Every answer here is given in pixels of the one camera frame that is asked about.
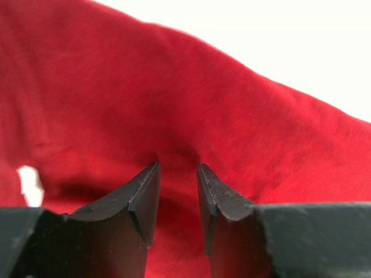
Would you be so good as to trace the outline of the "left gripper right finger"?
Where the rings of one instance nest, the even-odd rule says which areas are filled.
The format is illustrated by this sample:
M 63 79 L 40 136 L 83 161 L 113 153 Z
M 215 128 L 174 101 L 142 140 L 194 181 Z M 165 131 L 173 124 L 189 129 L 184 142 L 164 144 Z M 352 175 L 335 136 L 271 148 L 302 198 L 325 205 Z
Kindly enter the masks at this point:
M 213 277 L 369 277 L 370 203 L 255 204 L 197 169 Z

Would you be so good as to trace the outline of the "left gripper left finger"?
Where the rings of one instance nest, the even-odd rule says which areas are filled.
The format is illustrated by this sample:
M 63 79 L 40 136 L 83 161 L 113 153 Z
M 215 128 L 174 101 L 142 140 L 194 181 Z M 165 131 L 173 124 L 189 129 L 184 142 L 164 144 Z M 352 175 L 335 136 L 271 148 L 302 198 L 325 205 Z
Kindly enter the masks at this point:
M 161 167 L 72 214 L 1 209 L 2 277 L 143 277 L 154 241 Z

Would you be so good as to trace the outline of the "red t shirt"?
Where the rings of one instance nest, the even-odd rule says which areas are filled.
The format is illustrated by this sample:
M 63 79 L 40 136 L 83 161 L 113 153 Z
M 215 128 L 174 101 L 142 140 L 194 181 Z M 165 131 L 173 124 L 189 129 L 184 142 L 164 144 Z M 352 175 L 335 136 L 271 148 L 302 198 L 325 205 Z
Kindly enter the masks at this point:
M 209 277 L 196 170 L 257 203 L 370 200 L 370 124 L 92 1 L 1 2 L 1 206 L 73 211 L 162 168 L 147 277 Z

